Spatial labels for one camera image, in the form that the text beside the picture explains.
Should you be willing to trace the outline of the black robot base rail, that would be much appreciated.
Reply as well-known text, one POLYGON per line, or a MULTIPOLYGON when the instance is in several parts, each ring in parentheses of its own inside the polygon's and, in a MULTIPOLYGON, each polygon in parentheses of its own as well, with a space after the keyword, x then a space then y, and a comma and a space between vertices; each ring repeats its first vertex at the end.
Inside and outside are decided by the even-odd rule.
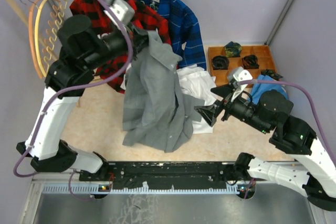
POLYGON ((225 162, 109 162, 92 174, 81 171, 82 182, 110 182, 113 189, 225 189, 227 183, 249 181, 250 175, 225 162))

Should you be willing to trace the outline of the yellow hanger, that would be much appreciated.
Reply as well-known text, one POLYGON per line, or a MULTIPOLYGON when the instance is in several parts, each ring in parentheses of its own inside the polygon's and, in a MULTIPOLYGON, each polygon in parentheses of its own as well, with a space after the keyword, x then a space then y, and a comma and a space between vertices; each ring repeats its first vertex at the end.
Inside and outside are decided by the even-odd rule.
POLYGON ((57 59, 58 30, 63 26, 68 0, 38 0, 33 26, 35 59, 41 78, 57 59))

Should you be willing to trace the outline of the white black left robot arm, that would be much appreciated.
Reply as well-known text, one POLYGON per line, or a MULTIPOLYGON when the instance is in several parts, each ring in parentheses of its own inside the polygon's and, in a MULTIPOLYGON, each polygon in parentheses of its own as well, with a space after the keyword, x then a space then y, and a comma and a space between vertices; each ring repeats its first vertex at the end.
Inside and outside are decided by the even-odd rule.
POLYGON ((18 143, 16 149, 22 158, 31 158, 35 173, 73 169, 103 180, 109 174, 108 161, 96 152, 70 146, 60 136, 85 89, 98 86, 93 71, 124 54, 131 61, 149 44, 148 31, 129 23, 100 39, 89 17, 75 15, 64 22, 57 36, 62 48, 47 73, 39 116, 29 139, 18 143))

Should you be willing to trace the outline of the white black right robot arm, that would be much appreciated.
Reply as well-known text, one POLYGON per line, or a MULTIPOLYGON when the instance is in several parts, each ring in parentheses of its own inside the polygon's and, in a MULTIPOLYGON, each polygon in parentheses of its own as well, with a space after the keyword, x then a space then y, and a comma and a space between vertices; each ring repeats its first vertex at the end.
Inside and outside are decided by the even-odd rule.
POLYGON ((268 180, 298 192, 323 210, 335 211, 335 165, 310 125, 291 115, 291 101, 280 92, 269 90, 254 104, 252 98, 243 98, 230 84, 211 91, 222 100, 194 108, 207 124, 213 126, 220 113, 224 114, 222 121, 233 116, 264 134, 271 133, 269 143, 306 168, 306 171, 283 168, 240 153, 234 163, 239 179, 268 180))

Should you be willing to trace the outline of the grey button shirt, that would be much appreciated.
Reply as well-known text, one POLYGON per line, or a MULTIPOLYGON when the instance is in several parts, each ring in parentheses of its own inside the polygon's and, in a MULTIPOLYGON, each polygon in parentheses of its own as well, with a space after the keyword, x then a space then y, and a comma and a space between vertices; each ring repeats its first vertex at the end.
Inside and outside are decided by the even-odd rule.
POLYGON ((123 145, 142 144, 171 153, 193 134, 201 116, 195 106, 204 100, 182 92, 177 74, 181 57, 158 33, 148 32, 149 45, 131 63, 124 93, 123 145))

